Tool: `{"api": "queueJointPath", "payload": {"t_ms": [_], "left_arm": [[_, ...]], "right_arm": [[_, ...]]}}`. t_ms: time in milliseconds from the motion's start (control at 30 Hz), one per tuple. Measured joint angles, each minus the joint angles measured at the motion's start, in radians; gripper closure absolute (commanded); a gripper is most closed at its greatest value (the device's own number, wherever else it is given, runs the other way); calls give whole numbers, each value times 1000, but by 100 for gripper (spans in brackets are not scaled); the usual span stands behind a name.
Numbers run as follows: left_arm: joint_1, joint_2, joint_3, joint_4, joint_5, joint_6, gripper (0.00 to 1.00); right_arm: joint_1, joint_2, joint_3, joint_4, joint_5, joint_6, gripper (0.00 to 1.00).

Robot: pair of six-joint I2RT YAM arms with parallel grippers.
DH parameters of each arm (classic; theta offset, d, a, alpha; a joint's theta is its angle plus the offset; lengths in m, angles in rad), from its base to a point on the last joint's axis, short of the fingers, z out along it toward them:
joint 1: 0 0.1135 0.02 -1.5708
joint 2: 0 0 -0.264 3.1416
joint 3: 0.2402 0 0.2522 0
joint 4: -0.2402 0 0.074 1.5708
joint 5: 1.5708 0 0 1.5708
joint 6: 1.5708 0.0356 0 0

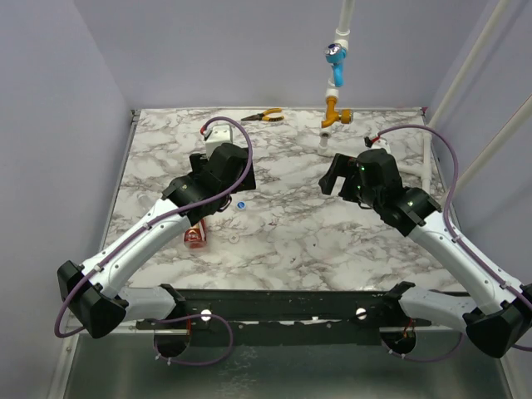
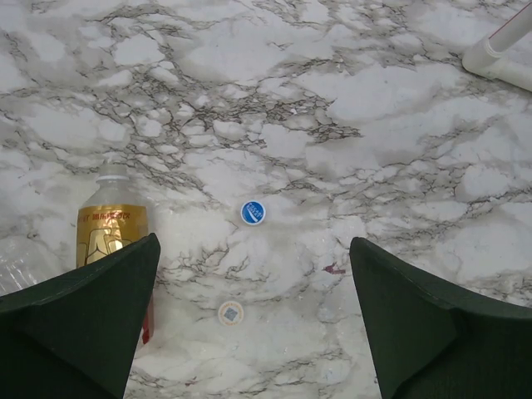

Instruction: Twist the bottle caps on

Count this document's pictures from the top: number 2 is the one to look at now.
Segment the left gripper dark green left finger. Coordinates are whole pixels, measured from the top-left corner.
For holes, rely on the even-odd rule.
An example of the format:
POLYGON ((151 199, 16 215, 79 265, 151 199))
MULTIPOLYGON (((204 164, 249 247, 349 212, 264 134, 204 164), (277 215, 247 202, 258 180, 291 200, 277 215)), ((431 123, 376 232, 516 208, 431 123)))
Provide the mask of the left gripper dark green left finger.
POLYGON ((1 298, 3 398, 122 398, 160 258, 155 234, 1 298))

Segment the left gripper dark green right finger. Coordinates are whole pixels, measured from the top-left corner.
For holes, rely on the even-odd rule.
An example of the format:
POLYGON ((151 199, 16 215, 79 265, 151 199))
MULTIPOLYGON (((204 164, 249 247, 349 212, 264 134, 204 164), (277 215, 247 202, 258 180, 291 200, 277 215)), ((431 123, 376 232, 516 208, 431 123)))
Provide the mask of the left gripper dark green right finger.
POLYGON ((529 398, 531 310, 474 293, 367 239, 350 245, 383 398, 529 398))

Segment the gold label drink bottle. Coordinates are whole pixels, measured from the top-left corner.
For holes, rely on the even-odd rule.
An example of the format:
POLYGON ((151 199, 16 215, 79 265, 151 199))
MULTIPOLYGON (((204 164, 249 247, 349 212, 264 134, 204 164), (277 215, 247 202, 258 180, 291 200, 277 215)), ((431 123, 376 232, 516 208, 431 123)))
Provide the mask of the gold label drink bottle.
POLYGON ((150 207, 133 187, 127 168, 104 164, 98 189, 78 210, 76 266, 91 264, 150 233, 150 207))

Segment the white QR code bottle cap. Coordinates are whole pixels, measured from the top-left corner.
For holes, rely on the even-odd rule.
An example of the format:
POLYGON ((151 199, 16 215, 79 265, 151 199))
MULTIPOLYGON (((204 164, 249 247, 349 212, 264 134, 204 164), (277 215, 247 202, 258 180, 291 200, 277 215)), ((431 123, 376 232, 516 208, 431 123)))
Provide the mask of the white QR code bottle cap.
POLYGON ((236 301, 226 301, 219 306, 218 319, 227 327, 239 325, 244 320, 244 308, 236 301))

